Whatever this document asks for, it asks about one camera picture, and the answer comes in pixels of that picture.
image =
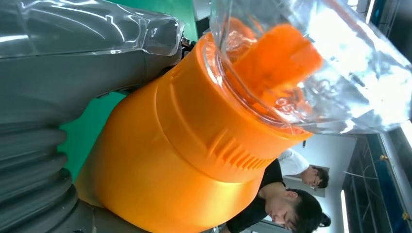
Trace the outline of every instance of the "gray plastic housing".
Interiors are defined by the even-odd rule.
[[[10,19],[5,2],[0,18]],[[159,28],[176,37],[175,26]],[[15,29],[0,22],[0,41]],[[66,139],[59,126],[78,118],[93,98],[144,85],[180,59],[180,45],[169,56],[131,50],[0,58],[0,233],[146,232],[78,199],[63,168],[67,156],[57,151]]]

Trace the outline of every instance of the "orange nozzle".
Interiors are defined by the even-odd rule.
[[[248,38],[247,41],[255,37],[251,30],[247,30],[237,19],[231,20],[231,26]],[[228,52],[229,59],[234,63],[233,69],[255,98],[273,107],[276,107],[278,99],[287,97],[288,90],[293,90],[299,82],[323,64],[322,57],[312,43],[290,24],[273,27],[257,42],[246,43],[245,46],[236,52]],[[239,84],[235,84],[235,88],[256,110],[268,114],[266,107],[250,100],[242,88],[237,87]]]
[[[281,24],[262,36],[234,63],[248,89],[260,98],[280,85],[295,87],[322,66],[312,43],[292,25]]]

